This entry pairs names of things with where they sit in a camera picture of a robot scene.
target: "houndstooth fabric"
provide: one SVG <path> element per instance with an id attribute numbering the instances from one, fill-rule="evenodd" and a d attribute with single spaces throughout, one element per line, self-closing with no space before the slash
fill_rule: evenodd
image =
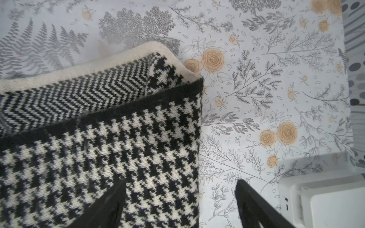
<path id="1" fill-rule="evenodd" d="M 203 80 L 160 44 L 143 48 L 96 73 L 0 92 L 0 227 L 66 227 L 120 179 L 119 227 L 197 227 Z"/>

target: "black and white knit textile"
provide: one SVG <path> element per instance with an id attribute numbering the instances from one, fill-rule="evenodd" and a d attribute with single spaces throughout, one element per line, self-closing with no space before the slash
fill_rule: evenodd
<path id="1" fill-rule="evenodd" d="M 203 79 L 159 43 L 0 82 L 0 227 L 66 227 L 127 182 L 119 227 L 198 227 Z"/>

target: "line-art flower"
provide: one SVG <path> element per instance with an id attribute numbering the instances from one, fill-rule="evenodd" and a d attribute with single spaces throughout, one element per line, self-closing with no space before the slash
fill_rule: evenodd
<path id="1" fill-rule="evenodd" d="M 328 23 L 327 20 L 323 20 L 319 23 L 319 30 L 321 32 L 326 32 L 328 31 L 328 28 L 330 27 L 330 24 Z"/>
<path id="2" fill-rule="evenodd" d="M 238 36 L 236 37 L 235 35 L 232 34 L 229 38 L 229 42 L 233 43 L 234 45 L 237 45 L 238 44 L 237 38 Z"/>
<path id="3" fill-rule="evenodd" d="M 263 147 L 270 147 L 277 140 L 277 136 L 270 130 L 265 130 L 260 134 L 260 143 Z"/>
<path id="4" fill-rule="evenodd" d="M 342 73 L 342 65 L 341 65 L 341 63 L 337 63 L 336 64 L 336 71 L 339 72 L 339 73 Z"/>
<path id="5" fill-rule="evenodd" d="M 331 123 L 333 123 L 333 122 L 337 123 L 337 121 L 335 121 L 335 119 L 337 119 L 337 116 L 333 116 L 333 115 L 331 114 L 331 117 L 330 117 L 329 121 L 330 121 Z"/>
<path id="6" fill-rule="evenodd" d="M 288 87 L 288 98 L 290 98 L 290 101 L 295 101 L 295 103 L 298 104 L 297 99 L 295 98 L 297 94 L 299 94 L 299 92 L 294 91 L 294 83 L 292 83 L 289 87 Z"/>
<path id="7" fill-rule="evenodd" d="M 270 168 L 274 168 L 277 165 L 278 165 L 278 158 L 277 158 L 277 156 L 276 155 L 270 155 L 268 157 L 268 166 Z"/>
<path id="8" fill-rule="evenodd" d="M 299 25 L 302 27 L 302 28 L 307 28 L 307 19 L 304 19 L 304 18 L 300 18 L 299 19 Z"/>
<path id="9" fill-rule="evenodd" d="M 307 83 L 307 81 L 308 81 L 308 77 L 307 77 L 306 75 L 304 75 L 303 77 L 301 77 L 301 78 L 299 78 L 299 79 L 301 79 L 301 82 L 300 82 L 300 83 L 304 82 L 304 84 L 308 85 L 308 83 Z"/>
<path id="10" fill-rule="evenodd" d="M 322 14 L 327 9 L 327 2 L 324 0 L 313 0 L 311 7 L 313 12 Z"/>
<path id="11" fill-rule="evenodd" d="M 229 38 L 229 42 L 231 42 L 233 45 L 238 45 L 238 47 L 241 48 L 239 43 L 243 42 L 243 40 L 239 40 L 238 37 L 239 37 L 239 35 L 236 35 L 236 33 L 233 32 Z"/>
<path id="12" fill-rule="evenodd" d="M 204 68 L 211 73 L 219 71 L 224 65 L 224 56 L 216 48 L 207 49 L 203 53 L 202 59 Z"/>
<path id="13" fill-rule="evenodd" d="M 334 15 L 341 15 L 342 8 L 341 8 L 341 1 L 340 0 L 328 0 L 327 1 L 328 9 Z"/>
<path id="14" fill-rule="evenodd" d="M 218 96 L 216 96 L 215 98 L 214 98 L 214 101 L 215 101 L 215 105 L 218 107 L 218 108 L 220 108 L 219 110 L 222 110 L 222 108 L 227 108 L 227 106 L 225 105 L 225 104 L 228 104 L 228 102 L 226 102 L 225 100 L 224 100 L 224 98 L 222 98 L 221 96 L 220 96 L 220 93 L 217 91 L 217 93 L 218 93 Z"/>
<path id="15" fill-rule="evenodd" d="M 184 65 L 188 70 L 194 73 L 199 73 L 203 68 L 203 64 L 196 59 L 188 59 L 185 61 Z"/>
<path id="16" fill-rule="evenodd" d="M 85 8 L 82 9 L 82 17 L 85 20 L 91 20 L 92 21 L 92 16 L 95 13 L 95 10 L 89 9 L 87 6 L 85 6 Z"/>
<path id="17" fill-rule="evenodd" d="M 297 129 L 294 126 L 293 122 L 283 122 L 278 128 L 277 135 L 282 144 L 291 145 L 295 143 L 297 139 Z"/>

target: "folded blanket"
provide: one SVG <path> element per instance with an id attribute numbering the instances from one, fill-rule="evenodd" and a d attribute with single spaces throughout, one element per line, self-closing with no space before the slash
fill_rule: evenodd
<path id="1" fill-rule="evenodd" d="M 197 227 L 203 79 L 159 43 L 0 82 L 0 227 L 66 227 L 126 181 L 119 227 Z"/>

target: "floral wallpaper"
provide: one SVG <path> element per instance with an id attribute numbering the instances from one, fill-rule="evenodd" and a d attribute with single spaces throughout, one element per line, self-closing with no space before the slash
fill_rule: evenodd
<path id="1" fill-rule="evenodd" d="M 153 40 L 204 77 L 200 228 L 241 227 L 238 179 L 281 211 L 280 178 L 356 162 L 340 0 L 7 0 L 1 8 L 2 79 Z"/>

